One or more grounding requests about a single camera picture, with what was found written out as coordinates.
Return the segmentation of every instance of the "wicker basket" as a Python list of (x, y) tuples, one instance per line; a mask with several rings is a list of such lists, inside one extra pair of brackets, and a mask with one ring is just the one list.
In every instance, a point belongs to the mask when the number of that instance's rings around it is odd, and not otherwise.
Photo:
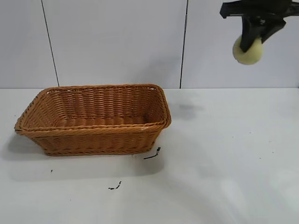
[(126, 84), (45, 89), (14, 128), (51, 156), (136, 154), (170, 123), (159, 86)]

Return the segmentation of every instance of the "white table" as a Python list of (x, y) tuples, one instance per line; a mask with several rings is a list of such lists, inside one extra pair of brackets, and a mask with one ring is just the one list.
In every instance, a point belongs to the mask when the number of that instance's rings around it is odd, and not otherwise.
[(299, 89), (165, 90), (151, 152), (81, 157), (14, 134), (38, 92), (0, 90), (1, 223), (299, 223)]

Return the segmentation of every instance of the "black debris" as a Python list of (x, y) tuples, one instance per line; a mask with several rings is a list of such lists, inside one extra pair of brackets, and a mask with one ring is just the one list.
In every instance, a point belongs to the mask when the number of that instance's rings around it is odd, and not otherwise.
[(109, 190), (114, 190), (114, 189), (118, 189), (121, 185), (121, 181), (119, 182), (118, 186), (116, 188), (108, 188)]
[(157, 152), (156, 152), (156, 155), (153, 155), (153, 156), (150, 156), (150, 157), (146, 157), (146, 158), (143, 158), (143, 159), (144, 159), (144, 160), (147, 160), (147, 159), (151, 159), (151, 158), (156, 157), (157, 155), (159, 155), (160, 149), (161, 149), (161, 147), (158, 147)]

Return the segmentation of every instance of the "yellow ball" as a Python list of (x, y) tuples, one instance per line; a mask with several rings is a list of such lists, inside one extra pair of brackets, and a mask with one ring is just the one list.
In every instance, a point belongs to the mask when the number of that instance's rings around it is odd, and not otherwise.
[(240, 36), (235, 41), (235, 44), (233, 46), (233, 55), (235, 60), (245, 65), (252, 65), (257, 63), (263, 55), (262, 39), (260, 37), (256, 38), (248, 51), (243, 52), (240, 48), (241, 38), (242, 36)]

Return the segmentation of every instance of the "brown wicker basket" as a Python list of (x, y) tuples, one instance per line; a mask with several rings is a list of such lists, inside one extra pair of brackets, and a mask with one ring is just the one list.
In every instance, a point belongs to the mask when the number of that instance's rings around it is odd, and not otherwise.
[(159, 86), (125, 84), (45, 89), (14, 128), (51, 156), (136, 154), (170, 123)]

